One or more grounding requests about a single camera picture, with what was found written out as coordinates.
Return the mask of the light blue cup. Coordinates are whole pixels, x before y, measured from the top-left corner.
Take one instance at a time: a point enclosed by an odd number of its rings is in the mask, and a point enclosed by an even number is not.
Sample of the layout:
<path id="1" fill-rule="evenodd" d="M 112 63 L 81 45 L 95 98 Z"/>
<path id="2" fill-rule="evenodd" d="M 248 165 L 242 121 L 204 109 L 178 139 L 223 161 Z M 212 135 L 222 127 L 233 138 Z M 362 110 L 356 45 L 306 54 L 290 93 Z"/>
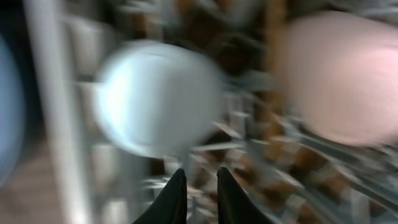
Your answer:
<path id="1" fill-rule="evenodd" d="M 214 132 L 223 116 L 223 81 L 203 54 L 137 41 L 98 69 L 93 110 L 117 147 L 143 157 L 179 156 Z"/>

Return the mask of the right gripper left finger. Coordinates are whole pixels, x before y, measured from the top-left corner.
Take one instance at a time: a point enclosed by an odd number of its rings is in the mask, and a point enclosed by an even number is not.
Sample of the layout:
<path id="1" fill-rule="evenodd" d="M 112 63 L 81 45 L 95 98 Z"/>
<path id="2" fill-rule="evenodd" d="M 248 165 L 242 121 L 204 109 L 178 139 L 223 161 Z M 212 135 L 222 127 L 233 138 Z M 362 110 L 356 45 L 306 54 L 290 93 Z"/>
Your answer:
<path id="1" fill-rule="evenodd" d="M 186 224 L 187 178 L 177 169 L 151 206 L 132 224 Z"/>

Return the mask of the pink cup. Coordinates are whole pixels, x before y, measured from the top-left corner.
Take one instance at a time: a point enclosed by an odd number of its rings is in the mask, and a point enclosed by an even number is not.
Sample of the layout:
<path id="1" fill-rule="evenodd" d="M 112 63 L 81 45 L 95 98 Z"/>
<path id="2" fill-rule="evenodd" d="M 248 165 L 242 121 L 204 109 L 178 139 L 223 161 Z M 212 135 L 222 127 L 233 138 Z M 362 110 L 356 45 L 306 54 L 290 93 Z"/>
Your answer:
<path id="1" fill-rule="evenodd" d="M 323 11 L 284 29 L 281 85 L 309 131 L 351 146 L 397 141 L 397 29 Z"/>

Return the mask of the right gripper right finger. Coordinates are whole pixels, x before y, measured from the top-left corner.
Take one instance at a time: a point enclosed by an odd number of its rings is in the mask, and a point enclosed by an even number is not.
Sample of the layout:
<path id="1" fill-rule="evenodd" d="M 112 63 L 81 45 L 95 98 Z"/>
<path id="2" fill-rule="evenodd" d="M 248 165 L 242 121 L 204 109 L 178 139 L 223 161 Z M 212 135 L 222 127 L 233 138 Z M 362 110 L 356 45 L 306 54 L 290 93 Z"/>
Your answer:
<path id="1" fill-rule="evenodd" d="M 249 199 L 225 167 L 217 171 L 219 224 L 273 224 Z"/>

